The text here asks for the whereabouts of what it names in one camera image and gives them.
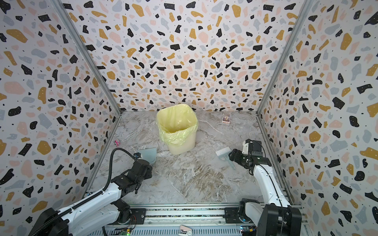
yellow trash bag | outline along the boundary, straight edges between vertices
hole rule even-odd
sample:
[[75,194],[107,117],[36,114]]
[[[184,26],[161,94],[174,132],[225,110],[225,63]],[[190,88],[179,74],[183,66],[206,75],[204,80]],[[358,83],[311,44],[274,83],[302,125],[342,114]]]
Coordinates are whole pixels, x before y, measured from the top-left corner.
[[187,152],[195,146],[198,120],[186,104],[162,109],[156,116],[160,139],[173,155]]

side wall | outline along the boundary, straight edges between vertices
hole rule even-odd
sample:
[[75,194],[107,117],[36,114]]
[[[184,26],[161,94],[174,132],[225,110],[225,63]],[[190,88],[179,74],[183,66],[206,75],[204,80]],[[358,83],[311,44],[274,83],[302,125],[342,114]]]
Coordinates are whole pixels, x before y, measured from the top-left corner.
[[314,235],[378,235],[377,11],[314,1],[261,114]]
[[257,109],[301,0],[64,0],[122,110]]
[[84,194],[115,110],[48,1],[2,1],[0,235]]

back wall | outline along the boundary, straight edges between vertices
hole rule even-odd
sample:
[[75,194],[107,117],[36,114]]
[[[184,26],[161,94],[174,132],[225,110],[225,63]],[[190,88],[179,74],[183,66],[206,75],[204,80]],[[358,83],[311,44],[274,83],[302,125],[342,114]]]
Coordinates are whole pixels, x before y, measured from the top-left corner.
[[300,0],[65,0],[122,110],[255,110]]

gray marble surface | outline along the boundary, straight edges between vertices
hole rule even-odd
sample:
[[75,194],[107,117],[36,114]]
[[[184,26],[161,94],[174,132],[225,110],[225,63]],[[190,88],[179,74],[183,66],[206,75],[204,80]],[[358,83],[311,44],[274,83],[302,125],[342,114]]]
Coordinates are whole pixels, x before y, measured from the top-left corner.
[[[159,139],[154,111],[124,112],[113,139],[119,147],[135,153],[157,148],[152,178],[143,181],[137,195],[123,197],[129,204],[173,204],[185,202],[239,202],[242,198],[263,202],[256,179],[235,163],[233,170],[227,161],[218,159],[215,151],[224,147],[242,149],[246,139],[260,140],[267,150],[253,112],[228,112],[230,124],[222,123],[223,112],[196,112],[199,128],[196,146],[189,152],[174,156]],[[107,180],[110,146],[95,177],[91,191],[102,188]],[[117,151],[113,158],[112,177],[131,168],[133,160]]]

robotic arm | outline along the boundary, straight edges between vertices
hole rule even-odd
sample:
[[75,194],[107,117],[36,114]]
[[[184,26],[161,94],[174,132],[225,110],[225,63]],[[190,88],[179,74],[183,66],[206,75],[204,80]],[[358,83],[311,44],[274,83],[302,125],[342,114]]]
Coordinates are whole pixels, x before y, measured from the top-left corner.
[[[131,169],[111,178],[113,154],[121,150],[130,155],[134,164]],[[142,181],[152,177],[152,166],[148,161],[137,159],[124,149],[116,148],[110,155],[108,182],[98,190],[74,204],[57,211],[49,208],[37,219],[29,236],[86,236],[94,228],[118,220],[126,223],[130,218],[130,206],[122,197],[135,191],[137,194]]]
[[243,198],[239,203],[239,217],[256,224],[257,236],[299,236],[302,215],[285,199],[274,178],[272,164],[266,155],[262,156],[261,148],[261,141],[247,139],[243,142],[243,151],[234,149],[229,154],[231,161],[248,169],[249,174],[255,176],[265,202],[263,209],[258,201]]

